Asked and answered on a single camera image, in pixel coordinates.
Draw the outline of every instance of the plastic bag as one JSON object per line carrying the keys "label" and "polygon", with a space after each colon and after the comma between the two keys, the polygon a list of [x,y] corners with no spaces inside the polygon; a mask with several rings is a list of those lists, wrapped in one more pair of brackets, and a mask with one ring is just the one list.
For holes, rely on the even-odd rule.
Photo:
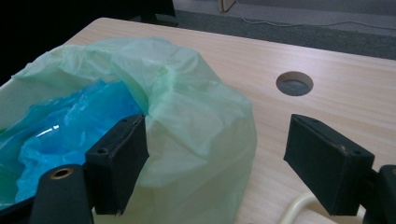
{"label": "plastic bag", "polygon": [[251,103],[192,49],[160,38],[54,49],[0,89],[0,130],[98,79],[124,81],[147,115],[149,158],[125,213],[95,223],[233,223],[257,144]]}
{"label": "plastic bag", "polygon": [[34,196],[40,176],[57,166],[84,163],[85,152],[111,127],[140,113],[123,82],[98,81],[31,106],[22,120],[0,134],[0,170],[10,177],[4,186],[17,184],[16,203]]}

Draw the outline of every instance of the green plastic bag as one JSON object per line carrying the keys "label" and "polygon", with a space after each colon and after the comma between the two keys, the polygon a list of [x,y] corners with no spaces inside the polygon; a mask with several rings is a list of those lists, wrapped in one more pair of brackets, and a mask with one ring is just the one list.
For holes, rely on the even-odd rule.
{"label": "green plastic bag", "polygon": [[147,115],[149,158],[125,213],[95,223],[233,223],[257,145],[251,103],[193,49],[161,38],[56,48],[0,88],[0,130],[99,79],[124,81]]}

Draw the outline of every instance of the gray carpet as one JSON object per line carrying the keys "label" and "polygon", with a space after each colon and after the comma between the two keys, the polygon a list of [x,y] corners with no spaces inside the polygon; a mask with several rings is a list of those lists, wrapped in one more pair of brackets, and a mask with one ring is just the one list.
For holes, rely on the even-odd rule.
{"label": "gray carpet", "polygon": [[178,28],[234,35],[313,49],[396,60],[396,37],[340,31],[325,27],[277,27],[240,18],[177,11]]}

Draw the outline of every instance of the wooden table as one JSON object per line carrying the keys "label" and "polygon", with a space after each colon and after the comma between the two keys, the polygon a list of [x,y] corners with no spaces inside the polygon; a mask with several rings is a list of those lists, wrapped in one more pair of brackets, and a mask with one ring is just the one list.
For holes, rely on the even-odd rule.
{"label": "wooden table", "polygon": [[[195,49],[252,101],[258,147],[235,223],[277,223],[289,203],[308,191],[283,161],[291,114],[319,119],[373,152],[377,171],[396,163],[395,61],[111,19],[94,21],[67,44],[120,36],[161,36]],[[276,79],[289,71],[309,75],[313,90],[298,97],[280,92]],[[296,220],[329,222],[309,210]]]}

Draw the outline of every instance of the table surface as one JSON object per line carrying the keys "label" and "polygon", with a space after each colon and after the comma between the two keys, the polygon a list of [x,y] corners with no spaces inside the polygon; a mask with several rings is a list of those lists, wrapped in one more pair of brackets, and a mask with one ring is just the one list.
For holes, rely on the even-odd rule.
{"label": "table surface", "polygon": [[[308,191],[283,161],[291,114],[321,120],[368,149],[377,171],[396,164],[396,61],[106,18],[66,44],[120,36],[161,36],[199,51],[227,85],[253,103],[258,146],[235,223],[277,223],[289,203]],[[279,91],[276,79],[290,71],[309,75],[313,90],[304,96]],[[306,210],[296,223],[332,221]]]}

